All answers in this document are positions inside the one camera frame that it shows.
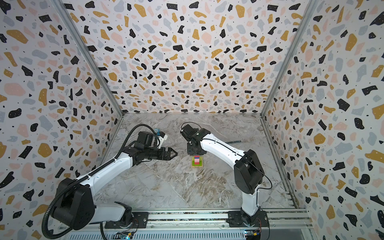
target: black speckle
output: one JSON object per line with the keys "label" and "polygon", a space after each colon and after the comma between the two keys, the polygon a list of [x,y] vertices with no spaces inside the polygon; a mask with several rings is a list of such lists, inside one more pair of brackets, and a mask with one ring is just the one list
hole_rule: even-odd
{"label": "black speckle", "polygon": [[278,6],[276,6],[276,5],[268,5],[268,7],[267,7],[267,9],[268,10],[271,10],[271,11],[277,11],[277,8],[278,8]]}
{"label": "black speckle", "polygon": [[33,72],[31,70],[29,70],[27,67],[22,66],[22,70],[24,71],[24,74],[26,76],[31,76],[31,77],[33,76]]}
{"label": "black speckle", "polygon": [[339,105],[339,109],[341,109],[341,110],[344,110],[344,111],[347,111],[347,109],[349,108],[349,104],[346,102],[346,101],[344,101],[343,99],[339,99],[338,101],[337,101],[337,104]]}
{"label": "black speckle", "polygon": [[364,129],[364,126],[362,124],[362,120],[360,118],[355,118],[355,126],[358,129]]}
{"label": "black speckle", "polygon": [[85,4],[85,7],[86,8],[95,8],[95,3],[93,1],[90,1],[89,3]]}

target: black cable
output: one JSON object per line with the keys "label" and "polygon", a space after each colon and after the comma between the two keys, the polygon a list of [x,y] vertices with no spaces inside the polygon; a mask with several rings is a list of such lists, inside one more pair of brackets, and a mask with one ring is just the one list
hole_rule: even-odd
{"label": "black cable", "polygon": [[[216,142],[215,140],[208,139],[208,138],[203,138],[203,140],[211,140],[211,141],[213,141],[213,142]],[[243,156],[241,156],[240,154],[238,154],[237,152],[235,152],[235,151],[233,151],[232,149],[230,149],[229,147],[227,147],[226,145],[224,145],[224,144],[222,144],[222,143],[220,143],[220,142],[216,142],[216,143],[222,145],[223,147],[228,148],[229,150],[231,150],[232,152],[236,153],[236,154],[239,155],[240,157],[243,157]],[[266,178],[269,180],[269,182],[271,183],[271,187],[270,187],[270,188],[259,187],[259,189],[271,189],[271,188],[272,188],[272,182],[271,182],[271,180],[269,179],[269,177],[267,177],[262,171],[260,171],[260,170],[259,170],[259,169],[258,169],[252,162],[250,162],[248,159],[245,159],[245,160],[246,160],[247,162],[249,162],[252,166],[254,166],[254,167],[256,168],[256,170],[259,171],[264,177],[266,177]]]}
{"label": "black cable", "polygon": [[131,129],[131,131],[128,133],[128,135],[127,135],[127,137],[125,138],[123,144],[121,145],[120,150],[119,150],[118,153],[116,154],[115,159],[118,159],[118,158],[119,158],[120,154],[122,153],[122,150],[124,149],[125,145],[127,144],[127,141],[128,141],[128,139],[131,137],[133,131],[134,131],[136,128],[141,127],[141,126],[149,128],[149,129],[152,131],[152,133],[154,134],[154,136],[156,137],[156,141],[157,141],[157,146],[156,146],[156,147],[158,147],[158,146],[160,145],[160,139],[159,139],[159,137],[156,135],[155,131],[154,131],[150,126],[148,126],[148,125],[146,125],[146,124],[138,124],[138,125],[134,126],[134,127]]}
{"label": "black cable", "polygon": [[104,235],[103,223],[100,223],[100,234],[103,240],[108,240]]}
{"label": "black cable", "polygon": [[43,232],[43,235],[48,239],[56,239],[59,237],[64,236],[68,232],[72,230],[71,227],[67,228],[65,231],[58,233],[58,234],[52,234],[48,230],[48,219],[49,215],[51,215],[51,212],[53,210],[54,205],[59,201],[59,199],[64,196],[67,192],[69,192],[74,186],[78,185],[80,182],[87,180],[89,176],[82,177],[81,179],[71,183],[66,188],[64,188],[61,192],[59,192],[55,198],[52,200],[51,204],[48,206],[47,210],[44,213],[43,220],[41,222],[41,231]]}
{"label": "black cable", "polygon": [[271,228],[269,227],[269,219],[268,219],[268,214],[265,214],[266,216],[266,220],[268,221],[268,238],[266,240],[269,239],[270,235],[271,235]]}
{"label": "black cable", "polygon": [[199,126],[200,128],[202,128],[199,124],[197,124],[197,123],[195,123],[195,122],[185,122],[185,123],[183,123],[183,124],[181,125],[180,128],[182,129],[182,128],[183,128],[183,125],[186,124],[186,123],[193,123],[193,124],[196,124],[197,126]]}

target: gray marble surface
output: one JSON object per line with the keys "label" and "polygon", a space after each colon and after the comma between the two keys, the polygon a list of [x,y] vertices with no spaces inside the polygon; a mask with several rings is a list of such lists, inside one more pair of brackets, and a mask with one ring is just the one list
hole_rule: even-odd
{"label": "gray marble surface", "polygon": [[[241,191],[234,182],[233,169],[211,153],[204,155],[203,167],[192,168],[187,142],[180,134],[182,123],[192,121],[211,131],[219,139],[234,143],[238,149],[254,150],[271,179],[273,187],[261,190],[263,208],[293,208],[284,189],[259,116],[244,114],[126,114],[111,146],[108,158],[120,149],[132,127],[144,123],[168,135],[163,147],[172,147],[178,156],[171,161],[141,163],[115,177],[95,196],[97,202],[120,201],[137,208],[240,208]],[[135,140],[139,127],[128,143]],[[264,177],[263,186],[269,187]]]}

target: pink speckle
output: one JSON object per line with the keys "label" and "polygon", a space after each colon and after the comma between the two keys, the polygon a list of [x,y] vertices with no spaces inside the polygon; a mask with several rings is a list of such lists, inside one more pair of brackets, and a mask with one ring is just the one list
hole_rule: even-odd
{"label": "pink speckle", "polygon": [[18,163],[10,163],[9,167],[11,169],[19,169],[20,168],[20,164],[18,164]]}
{"label": "pink speckle", "polygon": [[148,8],[147,8],[147,11],[149,12],[149,14],[153,17],[155,14],[153,13],[153,11],[152,11],[152,8],[149,6]]}
{"label": "pink speckle", "polygon": [[33,173],[32,173],[32,164],[30,162],[27,162],[22,170],[22,177],[25,179],[28,179],[28,181],[33,180]]}
{"label": "pink speckle", "polygon": [[305,52],[305,61],[309,62],[313,57],[312,49],[309,49]]}
{"label": "pink speckle", "polygon": [[43,41],[38,41],[37,45],[39,45],[41,48],[45,48],[45,43]]}
{"label": "pink speckle", "polygon": [[101,2],[101,7],[103,8],[103,10],[106,12],[106,13],[110,13],[111,11],[107,8],[106,5],[104,5],[103,2]]}
{"label": "pink speckle", "polygon": [[201,38],[203,39],[203,41],[204,41],[206,44],[210,44],[210,43],[211,43],[211,40],[212,40],[212,36],[211,36],[211,34],[205,32],[205,33],[203,33],[203,35],[201,35]]}
{"label": "pink speckle", "polygon": [[348,125],[346,125],[343,122],[339,122],[338,124],[335,125],[334,129],[335,130],[346,130]]}
{"label": "pink speckle", "polygon": [[23,137],[28,137],[28,129],[25,124],[20,124],[19,127],[17,128],[17,133],[20,134]]}
{"label": "pink speckle", "polygon": [[361,50],[362,50],[364,44],[365,44],[365,43],[359,43],[359,44],[357,45],[355,55],[360,54],[360,52],[361,52]]}
{"label": "pink speckle", "polygon": [[301,180],[296,178],[296,189],[301,189]]}
{"label": "pink speckle", "polygon": [[380,187],[380,185],[383,183],[383,180],[381,178],[378,178],[378,179],[374,179],[372,181],[372,186],[378,188]]}
{"label": "pink speckle", "polygon": [[82,6],[77,5],[77,9],[81,12],[81,14],[84,14],[84,9]]}
{"label": "pink speckle", "polygon": [[211,10],[209,10],[208,3],[205,3],[205,11],[209,14],[211,13]]}
{"label": "pink speckle", "polygon": [[352,166],[353,162],[355,161],[354,158],[355,158],[355,155],[350,155],[347,158],[346,162],[348,163],[348,165]]}
{"label": "pink speckle", "polygon": [[315,122],[312,120],[312,119],[307,119],[305,122],[304,122],[304,126],[315,126]]}
{"label": "pink speckle", "polygon": [[118,33],[112,33],[111,38],[115,40],[118,44],[122,44],[122,36]]}
{"label": "pink speckle", "polygon": [[347,66],[348,67],[352,67],[353,65],[355,65],[355,61],[350,59],[348,62],[347,62]]}
{"label": "pink speckle", "polygon": [[25,90],[18,83],[6,83],[4,84],[4,91],[11,96],[23,96]]}
{"label": "pink speckle", "polygon": [[37,141],[40,141],[40,140],[47,140],[48,139],[48,136],[47,135],[44,135],[44,134],[39,134],[39,136],[37,137]]}
{"label": "pink speckle", "polygon": [[26,27],[24,27],[24,33],[26,33],[29,36],[31,36],[31,38],[35,38],[35,35]]}
{"label": "pink speckle", "polygon": [[33,8],[28,8],[28,11],[33,15],[36,16],[37,11]]}
{"label": "pink speckle", "polygon": [[355,132],[351,133],[351,135],[349,136],[349,139],[350,139],[351,141],[355,141],[355,140],[356,140],[356,133],[355,133]]}
{"label": "pink speckle", "polygon": [[48,60],[48,63],[52,66],[56,66],[57,65],[57,61],[56,60]]}
{"label": "pink speckle", "polygon": [[335,222],[333,223],[332,228],[333,228],[334,230],[336,230],[336,229],[338,229],[340,226],[341,226],[341,225],[340,225],[338,222],[335,221]]}
{"label": "pink speckle", "polygon": [[11,150],[11,159],[16,159],[17,155],[18,155],[17,149],[13,148]]}

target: gray speckle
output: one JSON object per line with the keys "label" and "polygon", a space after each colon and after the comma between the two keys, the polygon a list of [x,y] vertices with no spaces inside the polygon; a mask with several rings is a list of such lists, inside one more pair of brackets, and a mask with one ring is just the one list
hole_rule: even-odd
{"label": "gray speckle", "polygon": [[40,8],[41,8],[41,9],[46,9],[46,8],[48,8],[48,3],[47,3],[46,0],[40,2]]}
{"label": "gray speckle", "polygon": [[377,140],[376,134],[374,134],[373,132],[369,132],[369,138],[368,138],[369,145],[371,146],[375,145],[376,140]]}
{"label": "gray speckle", "polygon": [[162,53],[162,52],[156,50],[156,51],[153,53],[153,55],[154,55],[157,59],[159,59],[159,60],[163,60],[163,53]]}
{"label": "gray speckle", "polygon": [[236,26],[240,34],[245,34],[245,28],[242,24]]}
{"label": "gray speckle", "polygon": [[16,142],[17,141],[17,136],[10,136],[11,139],[8,139],[7,142]]}
{"label": "gray speckle", "polygon": [[341,211],[340,209],[337,209],[337,210],[336,210],[336,214],[337,214],[337,216],[339,216],[339,217],[343,217],[343,216],[344,216],[343,211]]}
{"label": "gray speckle", "polygon": [[357,109],[352,109],[352,114],[361,116],[362,113],[364,112],[365,107],[357,108]]}
{"label": "gray speckle", "polygon": [[56,39],[55,39],[54,36],[51,36],[51,35],[49,35],[49,34],[46,34],[45,36],[47,37],[48,42],[50,42],[50,43],[54,43],[54,44],[60,46],[60,43],[59,43],[58,41],[56,41]]}
{"label": "gray speckle", "polygon": [[364,223],[364,225],[369,228],[372,226],[372,218],[371,218],[372,211],[368,209],[365,216],[361,219],[361,221]]}
{"label": "gray speckle", "polygon": [[263,20],[259,19],[259,21],[257,22],[257,26],[260,28],[261,31],[264,30],[264,25],[265,23],[263,22]]}
{"label": "gray speckle", "polygon": [[68,60],[67,57],[64,57],[64,58],[63,58],[63,64],[64,64],[64,65],[68,65],[69,62],[70,62],[70,61]]}
{"label": "gray speckle", "polygon": [[31,65],[33,63],[32,59],[27,58],[27,57],[24,57],[24,58],[19,57],[19,59],[20,59],[20,61],[22,61],[26,64],[29,64],[29,65]]}
{"label": "gray speckle", "polygon": [[67,84],[67,85],[70,85],[72,83],[72,80],[68,75],[61,75],[60,81],[61,81],[61,83]]}
{"label": "gray speckle", "polygon": [[361,67],[356,71],[358,78],[356,82],[359,82],[361,78],[367,74],[367,65],[361,65]]}
{"label": "gray speckle", "polygon": [[380,97],[379,95],[376,95],[376,96],[373,97],[373,100],[374,100],[375,102],[378,102],[378,101],[381,100],[381,97]]}
{"label": "gray speckle", "polygon": [[21,191],[24,191],[24,187],[25,187],[25,183],[18,183],[13,188],[6,190],[4,193],[21,192]]}
{"label": "gray speckle", "polygon": [[364,34],[367,32],[367,30],[368,30],[368,25],[360,27],[360,29],[359,29],[359,35],[360,35],[360,36],[361,36],[361,35],[364,35]]}
{"label": "gray speckle", "polygon": [[332,148],[330,149],[330,150],[328,150],[328,151],[326,151],[325,152],[325,155],[327,155],[327,156],[332,156]]}
{"label": "gray speckle", "polygon": [[222,2],[222,4],[220,4],[215,8],[215,12],[222,13],[225,10],[226,5],[227,5],[227,1]]}
{"label": "gray speckle", "polygon": [[319,88],[316,90],[316,100],[320,101],[325,97],[324,88]]}
{"label": "gray speckle", "polygon": [[91,17],[91,21],[94,23],[94,24],[97,24],[97,23],[99,23],[100,21],[99,20],[97,20],[96,18],[94,18],[94,17]]}
{"label": "gray speckle", "polygon": [[124,11],[124,1],[120,0],[119,3],[113,8],[115,12],[121,13]]}
{"label": "gray speckle", "polygon": [[237,51],[237,53],[235,54],[235,56],[237,57],[237,59],[239,59],[239,60],[243,60],[243,59],[244,59],[244,56],[245,56],[245,53],[243,53],[242,51]]}
{"label": "gray speckle", "polygon": [[139,27],[138,25],[132,23],[132,26],[134,29],[136,29],[136,31],[141,31],[141,27]]}
{"label": "gray speckle", "polygon": [[31,89],[31,91],[35,91],[35,86],[32,81],[28,81],[26,86]]}
{"label": "gray speckle", "polygon": [[32,56],[34,57],[38,57],[38,58],[41,58],[41,59],[46,59],[48,57],[48,55],[40,50],[33,50],[32,51]]}
{"label": "gray speckle", "polygon": [[23,100],[23,104],[29,104],[29,105],[33,105],[33,104],[35,104],[35,100],[33,100],[33,99],[30,99],[30,98],[25,98],[24,100]]}
{"label": "gray speckle", "polygon": [[376,48],[374,47],[371,47],[370,49],[366,50],[367,53],[374,52],[374,51],[376,51]]}
{"label": "gray speckle", "polygon": [[324,219],[321,214],[319,214],[319,217],[317,218],[317,223],[319,224],[320,228],[323,228],[324,226]]}
{"label": "gray speckle", "polygon": [[334,28],[332,28],[329,33],[332,34],[333,36],[339,34],[341,32],[342,29],[345,28],[345,24],[342,24],[340,26],[336,26]]}
{"label": "gray speckle", "polygon": [[10,17],[8,17],[7,15],[4,15],[3,22],[5,22],[9,26],[15,25],[15,22]]}
{"label": "gray speckle", "polygon": [[45,130],[49,131],[53,127],[52,123],[44,115],[41,115],[39,120],[40,127],[44,128]]}
{"label": "gray speckle", "polygon": [[337,145],[335,147],[335,150],[337,152],[337,154],[343,154],[343,153],[346,153],[346,152],[349,152],[353,149],[353,146],[351,143],[339,143],[339,145]]}
{"label": "gray speckle", "polygon": [[342,58],[336,58],[336,66],[335,66],[335,70],[338,71],[338,72],[341,72],[341,70],[343,69],[343,59]]}
{"label": "gray speckle", "polygon": [[227,30],[228,30],[228,31],[232,31],[232,30],[233,30],[233,27],[232,27],[231,25],[227,24]]}
{"label": "gray speckle", "polygon": [[37,201],[32,201],[29,203],[29,209],[34,209],[37,206]]}
{"label": "gray speckle", "polygon": [[127,69],[127,63],[125,61],[120,62],[120,68],[122,71],[128,71]]}
{"label": "gray speckle", "polygon": [[54,137],[54,138],[58,138],[59,137],[59,134],[57,132],[51,132],[51,135]]}
{"label": "gray speckle", "polygon": [[340,88],[336,89],[336,91],[335,91],[335,95],[336,96],[339,97],[339,96],[342,96],[343,94],[344,94],[344,90],[343,89],[340,89]]}
{"label": "gray speckle", "polygon": [[200,61],[200,63],[198,64],[198,67],[199,67],[199,71],[203,71],[205,67],[205,61]]}
{"label": "gray speckle", "polygon": [[319,192],[321,192],[321,193],[327,193],[328,192],[328,190],[327,189],[325,189],[323,186],[321,186],[320,185],[320,183],[316,183],[316,187],[317,187],[317,190],[319,190]]}

